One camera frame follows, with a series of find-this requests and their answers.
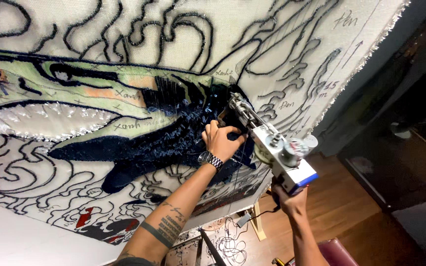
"finger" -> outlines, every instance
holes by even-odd
[[[205,142],[206,146],[208,146],[208,136],[206,135],[206,132],[202,132],[202,139]]]
[[[243,144],[246,141],[246,138],[248,137],[247,134],[243,134],[241,136],[239,136],[235,141],[233,141],[234,143],[236,143],[238,145],[238,147]]]
[[[274,186],[272,187],[272,190],[273,190],[275,193],[277,193],[277,195],[279,195],[279,198],[280,198],[282,201],[285,201],[286,199],[288,199],[288,198],[289,198],[289,195],[287,194],[287,192],[285,191],[285,189],[284,189],[281,185],[279,185],[279,184],[274,185]]]
[[[234,132],[234,133],[238,133],[238,134],[241,134],[241,130],[239,130],[239,128],[237,128],[237,127],[234,127],[234,126],[227,126],[227,127],[224,127],[223,129],[222,129],[222,131],[225,131],[226,132],[226,134],[228,134],[229,132]]]
[[[210,122],[210,132],[214,136],[216,134],[216,131],[218,130],[218,121],[212,120]]]

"arrow drawing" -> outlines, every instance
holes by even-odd
[[[307,121],[305,121],[305,123],[303,124],[302,128],[304,128],[304,127],[305,127],[305,125],[307,124],[307,122],[308,122],[308,120],[310,119],[310,117],[311,117],[311,116],[309,116],[309,117],[307,118]]]
[[[353,56],[353,54],[356,52],[356,50],[359,48],[359,46],[361,46],[363,44],[363,41],[361,41],[360,43],[358,43],[356,45],[356,49],[353,51],[353,53],[350,55],[350,57],[348,58],[348,60],[346,60],[346,62],[343,64],[343,66],[341,67],[341,69],[343,69],[346,65],[346,63],[348,63],[348,61],[351,59],[351,57]]]

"dark blue yarn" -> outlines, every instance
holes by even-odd
[[[49,155],[63,160],[114,161],[115,166],[107,174],[102,185],[102,189],[107,193],[116,193],[137,177],[172,164],[198,168],[198,156],[205,151],[201,133],[206,123],[216,119],[223,111],[231,96],[230,92],[243,93],[236,85],[202,85],[205,99],[194,83],[172,76],[187,86],[190,103],[186,100],[183,87],[161,77],[155,78],[157,91],[143,90],[142,94],[149,111],[161,110],[167,116],[179,115],[173,124],[133,139],[103,136],[67,144],[62,148],[53,149]],[[247,132],[234,113],[231,112],[225,121],[228,125]],[[228,138],[234,140],[238,136],[230,133]],[[248,138],[244,145],[245,147],[241,146],[234,155],[234,159],[241,163],[233,160],[226,162],[223,169],[213,177],[210,185],[229,182],[231,175],[241,164],[256,167],[250,160],[254,142]]]

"cord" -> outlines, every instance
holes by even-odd
[[[265,212],[261,212],[259,215],[256,215],[256,216],[254,216],[254,217],[251,217],[251,219],[249,219],[248,221],[251,221],[252,219],[257,218],[257,217],[259,217],[259,216],[261,216],[261,215],[263,215],[263,214],[265,214],[265,213],[276,213],[276,212],[278,212],[279,210],[280,210],[280,206],[276,206],[276,207],[274,208],[274,210],[272,210],[272,211],[265,211]]]

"metal watch band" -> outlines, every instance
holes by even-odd
[[[213,155],[211,152],[207,162],[216,167],[216,172],[219,172],[221,170],[221,167],[223,166],[223,161]]]

